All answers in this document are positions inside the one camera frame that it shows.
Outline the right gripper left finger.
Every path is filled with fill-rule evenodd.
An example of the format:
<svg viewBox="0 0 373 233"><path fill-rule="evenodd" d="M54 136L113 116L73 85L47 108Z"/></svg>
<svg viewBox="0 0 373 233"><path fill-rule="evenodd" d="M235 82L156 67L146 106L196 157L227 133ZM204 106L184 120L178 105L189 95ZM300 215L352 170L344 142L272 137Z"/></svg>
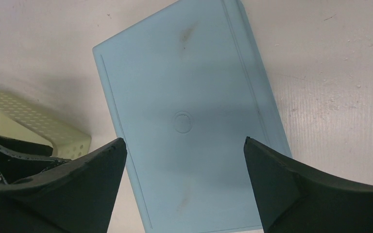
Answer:
<svg viewBox="0 0 373 233"><path fill-rule="evenodd" d="M117 138L78 159L0 184L0 233L105 233L127 158Z"/></svg>

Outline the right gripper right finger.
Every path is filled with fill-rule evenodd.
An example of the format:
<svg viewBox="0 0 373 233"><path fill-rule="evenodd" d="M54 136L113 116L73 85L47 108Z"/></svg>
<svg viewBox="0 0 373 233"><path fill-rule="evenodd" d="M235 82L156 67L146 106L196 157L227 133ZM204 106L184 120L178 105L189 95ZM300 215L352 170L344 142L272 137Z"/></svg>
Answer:
<svg viewBox="0 0 373 233"><path fill-rule="evenodd" d="M373 185L315 169L247 137L244 156L266 233L373 233Z"/></svg>

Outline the yellow-green perforated basket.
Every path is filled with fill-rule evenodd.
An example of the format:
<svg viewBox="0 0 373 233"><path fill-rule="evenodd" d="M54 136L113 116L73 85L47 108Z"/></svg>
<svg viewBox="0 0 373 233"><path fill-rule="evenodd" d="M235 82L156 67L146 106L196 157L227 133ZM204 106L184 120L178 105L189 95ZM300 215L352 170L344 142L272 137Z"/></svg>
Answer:
<svg viewBox="0 0 373 233"><path fill-rule="evenodd" d="M91 137L43 108L0 90L0 136L50 146L53 157L77 159L88 154Z"/></svg>

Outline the light blue perforated basket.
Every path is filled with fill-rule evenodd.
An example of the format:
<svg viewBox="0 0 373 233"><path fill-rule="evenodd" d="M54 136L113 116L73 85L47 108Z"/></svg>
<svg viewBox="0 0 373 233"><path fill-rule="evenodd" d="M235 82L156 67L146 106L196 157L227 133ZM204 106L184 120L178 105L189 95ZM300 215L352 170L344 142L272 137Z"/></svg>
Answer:
<svg viewBox="0 0 373 233"><path fill-rule="evenodd" d="M245 139L291 152L242 2L179 0L93 55L144 230L261 229Z"/></svg>

